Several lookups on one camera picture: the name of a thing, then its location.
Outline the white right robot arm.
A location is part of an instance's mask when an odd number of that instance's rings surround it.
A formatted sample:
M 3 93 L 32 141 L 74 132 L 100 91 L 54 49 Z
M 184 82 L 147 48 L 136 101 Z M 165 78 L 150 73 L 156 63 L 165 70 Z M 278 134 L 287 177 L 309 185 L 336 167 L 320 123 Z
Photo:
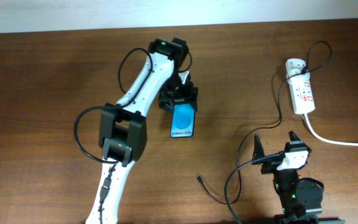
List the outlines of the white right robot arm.
M 283 213 L 274 223 L 318 223 L 322 213 L 324 184 L 309 177 L 299 178 L 298 171 L 308 164 L 311 148 L 293 131 L 283 151 L 266 156 L 260 138 L 254 136 L 253 165 L 261 165 L 261 174 L 273 175 L 273 186 L 280 198 Z

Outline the blue smartphone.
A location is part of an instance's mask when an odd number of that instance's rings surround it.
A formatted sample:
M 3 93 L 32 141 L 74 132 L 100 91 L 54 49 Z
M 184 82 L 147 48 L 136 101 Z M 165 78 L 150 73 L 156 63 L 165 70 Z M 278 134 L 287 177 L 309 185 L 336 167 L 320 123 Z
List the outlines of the blue smartphone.
M 173 110 L 171 138 L 191 138 L 194 131 L 195 109 L 190 104 L 176 105 Z

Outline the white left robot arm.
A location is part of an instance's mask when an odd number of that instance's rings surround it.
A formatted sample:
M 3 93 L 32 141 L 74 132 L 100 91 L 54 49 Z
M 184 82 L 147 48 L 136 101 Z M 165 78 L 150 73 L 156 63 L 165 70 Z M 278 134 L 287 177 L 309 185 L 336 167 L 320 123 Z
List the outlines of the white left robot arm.
M 147 144 L 147 113 L 155 99 L 172 115 L 171 138 L 191 138 L 198 110 L 198 88 L 190 71 L 182 69 L 190 50 L 185 40 L 155 39 L 145 51 L 146 61 L 132 86 L 115 104 L 99 106 L 101 119 L 98 145 L 101 179 L 90 223 L 117 223 L 119 204 L 127 177 Z

